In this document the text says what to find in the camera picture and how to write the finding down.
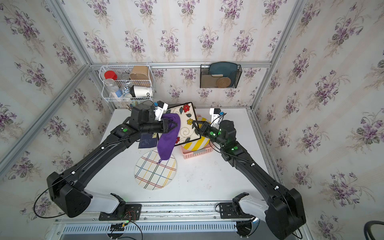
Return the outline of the clear plastic bottle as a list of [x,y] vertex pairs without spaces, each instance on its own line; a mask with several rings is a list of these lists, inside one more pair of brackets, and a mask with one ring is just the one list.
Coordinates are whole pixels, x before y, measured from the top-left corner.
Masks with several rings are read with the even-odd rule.
[[120,98],[123,96],[123,93],[115,80],[106,79],[105,85],[113,98]]

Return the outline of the pink plastic basket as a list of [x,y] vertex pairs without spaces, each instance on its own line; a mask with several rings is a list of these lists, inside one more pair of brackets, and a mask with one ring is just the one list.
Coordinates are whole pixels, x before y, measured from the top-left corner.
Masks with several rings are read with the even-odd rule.
[[181,148],[184,159],[190,159],[193,157],[205,155],[213,151],[213,148],[210,147],[209,145],[206,145],[205,147],[200,146],[196,148],[196,144],[194,143],[181,145],[180,148]]

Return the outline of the yellow striped round plate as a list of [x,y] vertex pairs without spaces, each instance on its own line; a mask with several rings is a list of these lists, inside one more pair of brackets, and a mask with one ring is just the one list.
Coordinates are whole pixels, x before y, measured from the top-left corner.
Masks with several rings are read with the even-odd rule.
[[193,128],[193,123],[194,119],[189,118],[187,120],[187,126],[181,128],[180,131],[180,137],[181,137],[181,142],[183,142],[183,145],[188,144],[188,143],[194,143],[196,144],[196,148],[202,146],[205,147],[208,145],[210,140],[208,138],[202,137],[201,135],[197,134],[196,129]]

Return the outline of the round cork coaster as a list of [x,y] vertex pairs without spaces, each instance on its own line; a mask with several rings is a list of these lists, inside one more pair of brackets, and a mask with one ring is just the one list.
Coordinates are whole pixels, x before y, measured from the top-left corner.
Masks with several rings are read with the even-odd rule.
[[216,81],[216,86],[218,88],[228,88],[231,85],[232,81],[228,77],[220,77]]

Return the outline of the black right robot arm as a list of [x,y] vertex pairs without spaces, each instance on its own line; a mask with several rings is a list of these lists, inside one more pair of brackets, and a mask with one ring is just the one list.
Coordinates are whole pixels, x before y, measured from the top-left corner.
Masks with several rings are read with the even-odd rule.
[[301,194],[278,183],[252,159],[237,141],[232,121],[224,120],[218,128],[205,121],[193,121],[193,126],[196,133],[219,144],[223,159],[240,171],[262,195],[262,200],[248,193],[234,198],[242,213],[266,222],[279,240],[286,239],[306,223]]

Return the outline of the black mesh wall holder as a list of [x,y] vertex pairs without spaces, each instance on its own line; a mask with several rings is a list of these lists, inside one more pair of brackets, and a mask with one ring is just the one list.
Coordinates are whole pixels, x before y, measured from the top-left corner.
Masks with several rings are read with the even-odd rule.
[[242,75],[242,66],[238,65],[237,76],[235,78],[235,83],[233,87],[228,88],[218,88],[216,86],[216,81],[218,78],[223,77],[223,75],[209,75],[209,67],[211,64],[204,64],[200,67],[200,88],[201,89],[236,89]]

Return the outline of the square floral plate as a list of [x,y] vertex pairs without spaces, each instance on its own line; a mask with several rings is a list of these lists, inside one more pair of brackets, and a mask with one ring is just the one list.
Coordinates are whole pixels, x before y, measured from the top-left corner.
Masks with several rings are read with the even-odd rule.
[[193,122],[197,120],[197,115],[192,102],[173,106],[166,111],[166,114],[177,114],[180,117],[180,130],[175,146],[184,145],[201,138],[193,125]]

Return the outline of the brown paper box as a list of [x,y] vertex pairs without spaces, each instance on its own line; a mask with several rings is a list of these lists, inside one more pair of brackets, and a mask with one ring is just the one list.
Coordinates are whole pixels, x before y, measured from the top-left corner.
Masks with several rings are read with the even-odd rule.
[[131,80],[150,80],[149,67],[147,66],[134,66],[130,72]]

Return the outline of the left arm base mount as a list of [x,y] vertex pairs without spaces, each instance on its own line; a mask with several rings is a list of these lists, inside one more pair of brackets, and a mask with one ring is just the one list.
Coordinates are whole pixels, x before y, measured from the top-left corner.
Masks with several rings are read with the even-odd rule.
[[117,208],[111,213],[101,212],[99,221],[137,221],[140,219],[142,204],[127,203],[120,196],[111,193],[115,199],[119,201]]

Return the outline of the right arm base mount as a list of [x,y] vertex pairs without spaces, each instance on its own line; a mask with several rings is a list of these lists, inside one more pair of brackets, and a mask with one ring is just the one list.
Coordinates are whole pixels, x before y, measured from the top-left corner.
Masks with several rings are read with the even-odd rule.
[[258,228],[261,221],[266,220],[268,205],[264,200],[254,198],[249,193],[241,193],[232,202],[218,203],[215,211],[221,219],[238,219],[237,234],[241,238],[250,237]]

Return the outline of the white cylindrical can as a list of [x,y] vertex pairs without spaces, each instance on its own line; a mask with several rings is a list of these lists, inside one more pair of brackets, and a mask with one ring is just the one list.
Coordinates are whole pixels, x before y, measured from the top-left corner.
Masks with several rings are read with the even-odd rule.
[[134,85],[130,88],[130,94],[133,98],[152,98],[153,90],[152,88]]

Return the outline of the round plaid plate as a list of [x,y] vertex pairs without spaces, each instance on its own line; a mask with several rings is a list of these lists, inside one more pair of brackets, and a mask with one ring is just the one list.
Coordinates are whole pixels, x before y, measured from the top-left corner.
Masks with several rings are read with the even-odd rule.
[[142,155],[135,165],[136,183],[145,190],[160,190],[169,185],[177,174],[177,161],[173,155],[161,160],[158,151],[152,150]]

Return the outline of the purple cloth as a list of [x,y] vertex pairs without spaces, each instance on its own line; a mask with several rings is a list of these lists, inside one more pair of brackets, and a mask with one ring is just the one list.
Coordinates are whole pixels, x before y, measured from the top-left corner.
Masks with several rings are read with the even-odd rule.
[[159,138],[157,144],[157,150],[160,157],[159,163],[170,159],[175,144],[177,143],[181,124],[180,116],[178,114],[164,114],[163,119],[173,121],[174,124],[169,123],[168,126],[171,128],[175,126],[175,128],[168,133],[162,134]]

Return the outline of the teal plate in holder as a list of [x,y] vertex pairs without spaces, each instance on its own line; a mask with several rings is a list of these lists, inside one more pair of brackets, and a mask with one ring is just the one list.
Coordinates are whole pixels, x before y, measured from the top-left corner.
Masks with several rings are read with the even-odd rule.
[[217,62],[209,67],[209,75],[223,75],[231,80],[229,87],[233,87],[237,76],[238,65],[231,62]]

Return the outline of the small navy notebook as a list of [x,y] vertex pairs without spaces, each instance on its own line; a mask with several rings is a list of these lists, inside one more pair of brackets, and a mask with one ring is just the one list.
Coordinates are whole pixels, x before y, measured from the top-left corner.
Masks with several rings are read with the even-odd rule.
[[139,149],[155,148],[158,144],[158,134],[143,134],[139,140]]

